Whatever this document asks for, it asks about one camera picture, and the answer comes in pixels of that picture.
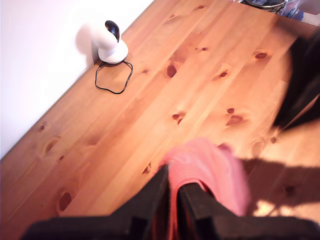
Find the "white security camera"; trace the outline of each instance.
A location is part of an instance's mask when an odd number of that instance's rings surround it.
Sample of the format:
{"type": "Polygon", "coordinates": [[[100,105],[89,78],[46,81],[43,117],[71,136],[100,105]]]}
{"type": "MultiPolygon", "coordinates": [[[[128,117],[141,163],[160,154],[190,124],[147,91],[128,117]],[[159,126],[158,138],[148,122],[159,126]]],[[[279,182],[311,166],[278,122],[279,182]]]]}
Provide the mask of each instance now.
{"type": "Polygon", "coordinates": [[[128,47],[121,40],[120,29],[113,21],[107,20],[104,24],[91,26],[91,37],[103,62],[118,64],[127,57],[128,47]]]}

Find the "white wall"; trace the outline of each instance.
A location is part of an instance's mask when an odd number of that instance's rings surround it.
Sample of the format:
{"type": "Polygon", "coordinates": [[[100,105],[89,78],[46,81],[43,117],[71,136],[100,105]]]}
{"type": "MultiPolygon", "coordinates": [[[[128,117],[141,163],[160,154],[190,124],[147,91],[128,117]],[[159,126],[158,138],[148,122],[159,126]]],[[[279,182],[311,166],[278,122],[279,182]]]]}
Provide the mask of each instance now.
{"type": "Polygon", "coordinates": [[[93,65],[85,23],[124,31],[152,1],[1,0],[1,157],[93,65]]]}

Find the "wood grain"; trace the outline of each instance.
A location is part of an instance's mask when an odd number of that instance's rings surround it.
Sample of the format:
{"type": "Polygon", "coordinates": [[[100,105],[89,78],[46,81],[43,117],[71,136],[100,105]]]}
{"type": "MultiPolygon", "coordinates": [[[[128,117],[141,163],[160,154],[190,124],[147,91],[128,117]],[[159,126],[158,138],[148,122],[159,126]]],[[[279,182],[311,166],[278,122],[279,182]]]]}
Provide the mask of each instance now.
{"type": "MultiPolygon", "coordinates": [[[[155,0],[122,36],[134,66],[125,92],[96,89],[95,65],[1,160],[1,239],[50,217],[112,213],[194,137],[243,159],[250,213],[320,222],[320,123],[270,132],[287,50],[315,28],[281,21],[228,0],[155,0]]],[[[98,84],[117,91],[129,71],[104,68],[98,84]]]]}

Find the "wooden table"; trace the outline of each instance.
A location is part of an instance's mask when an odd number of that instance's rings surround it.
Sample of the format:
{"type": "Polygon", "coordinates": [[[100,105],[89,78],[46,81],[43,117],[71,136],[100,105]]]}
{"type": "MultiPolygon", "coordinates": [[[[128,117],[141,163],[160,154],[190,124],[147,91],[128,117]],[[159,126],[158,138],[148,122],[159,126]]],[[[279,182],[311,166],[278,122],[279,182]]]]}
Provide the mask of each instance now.
{"type": "MultiPolygon", "coordinates": [[[[297,37],[279,20],[228,0],[152,3],[123,35],[134,66],[125,92],[97,89],[95,65],[1,160],[1,239],[50,217],[112,213],[195,137],[243,158],[251,213],[320,222],[320,123],[269,131],[297,37]]],[[[104,68],[98,84],[120,90],[129,72],[104,68]]]]}

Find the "pink cloth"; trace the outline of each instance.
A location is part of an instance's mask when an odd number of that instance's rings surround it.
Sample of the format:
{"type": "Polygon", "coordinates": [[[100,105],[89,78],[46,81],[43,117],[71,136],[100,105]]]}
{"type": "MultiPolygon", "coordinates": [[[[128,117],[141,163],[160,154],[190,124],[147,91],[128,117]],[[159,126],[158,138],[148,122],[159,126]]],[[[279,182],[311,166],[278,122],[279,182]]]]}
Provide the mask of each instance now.
{"type": "Polygon", "coordinates": [[[177,194],[185,184],[198,183],[236,215],[246,213],[250,202],[246,174],[227,145],[216,146],[206,138],[197,138],[169,151],[160,167],[163,165],[168,165],[170,185],[168,239],[178,239],[177,194]]]}

